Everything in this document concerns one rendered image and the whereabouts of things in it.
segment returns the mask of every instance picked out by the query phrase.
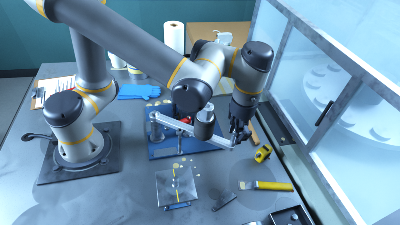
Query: metal table surface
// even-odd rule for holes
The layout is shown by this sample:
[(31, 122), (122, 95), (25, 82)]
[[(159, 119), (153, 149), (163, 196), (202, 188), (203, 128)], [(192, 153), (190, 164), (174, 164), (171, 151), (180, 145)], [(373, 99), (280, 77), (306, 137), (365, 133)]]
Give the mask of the metal table surface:
[[(303, 204), (296, 190), (239, 191), (237, 180), (291, 183), (275, 152), (259, 164), (254, 154), (261, 145), (242, 142), (230, 152), (217, 150), (149, 161), (145, 106), (163, 103), (170, 90), (151, 78), (135, 81), (126, 70), (107, 70), (120, 86), (124, 83), (161, 87), (161, 95), (143, 99), (117, 100), (100, 112), (93, 123), (121, 121), (120, 172), (47, 185), (36, 185), (48, 140), (22, 142), (25, 133), (51, 135), (41, 110), (30, 110), (30, 96), (23, 102), (13, 127), (0, 150), (0, 224), (229, 224), (241, 225), (263, 220), (270, 224), (270, 212)], [(75, 62), (42, 64), (35, 79), (75, 74)], [(212, 98), (215, 114), (225, 138), (228, 133), (230, 96)], [(261, 144), (269, 143), (260, 124), (252, 119)], [(171, 169), (174, 163), (191, 166), (198, 200), (180, 209), (164, 211), (157, 205), (155, 172)], [(237, 198), (217, 212), (212, 211), (218, 192), (227, 188)]]

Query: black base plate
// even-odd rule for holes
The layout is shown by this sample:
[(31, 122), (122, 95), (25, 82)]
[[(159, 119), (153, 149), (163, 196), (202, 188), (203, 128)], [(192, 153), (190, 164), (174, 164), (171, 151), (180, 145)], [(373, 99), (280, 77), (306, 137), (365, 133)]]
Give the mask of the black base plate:
[(39, 173), (38, 181), (36, 185), (44, 185), (50, 183), (56, 183), (61, 181), (70, 181), (85, 177), (94, 177), (98, 175), (104, 175), (109, 173), (118, 173), (120, 165), (120, 121), (95, 123), (93, 126), (97, 129), (103, 130), (104, 128), (110, 128), (108, 134), (112, 139), (112, 149), (107, 158), (109, 162), (106, 165), (96, 165), (93, 168), (83, 171), (65, 171), (60, 170), (57, 173), (52, 172), (52, 168), (55, 165), (53, 160), (54, 146), (51, 141), (47, 147), (46, 154), (44, 156), (42, 169)]

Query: yellow spot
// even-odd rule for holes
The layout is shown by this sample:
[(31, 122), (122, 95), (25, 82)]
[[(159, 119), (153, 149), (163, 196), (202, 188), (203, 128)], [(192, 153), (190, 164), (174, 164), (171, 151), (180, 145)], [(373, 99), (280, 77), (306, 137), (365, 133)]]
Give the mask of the yellow spot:
[(240, 182), (240, 189), (246, 189), (246, 184), (243, 181)]

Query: black handle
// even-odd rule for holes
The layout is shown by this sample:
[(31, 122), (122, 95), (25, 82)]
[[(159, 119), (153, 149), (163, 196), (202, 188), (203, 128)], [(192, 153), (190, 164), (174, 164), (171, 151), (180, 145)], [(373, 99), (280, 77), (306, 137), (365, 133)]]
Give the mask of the black handle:
[(328, 110), (330, 109), (330, 107), (332, 106), (333, 101), (330, 100), (328, 105), (325, 107), (324, 111), (322, 112), (322, 114), (320, 115), (320, 117), (318, 118), (317, 122), (315, 123), (315, 126), (318, 127), (322, 121), (322, 119), (324, 118), (324, 116), (326, 115), (326, 113), (328, 112)]

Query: paper towel roll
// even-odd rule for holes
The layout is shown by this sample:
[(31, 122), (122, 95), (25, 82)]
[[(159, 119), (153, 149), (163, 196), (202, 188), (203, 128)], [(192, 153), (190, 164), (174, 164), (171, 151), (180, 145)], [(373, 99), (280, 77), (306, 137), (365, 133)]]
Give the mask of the paper towel roll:
[(185, 25), (179, 21), (167, 21), (164, 23), (164, 43), (183, 55), (185, 38)]

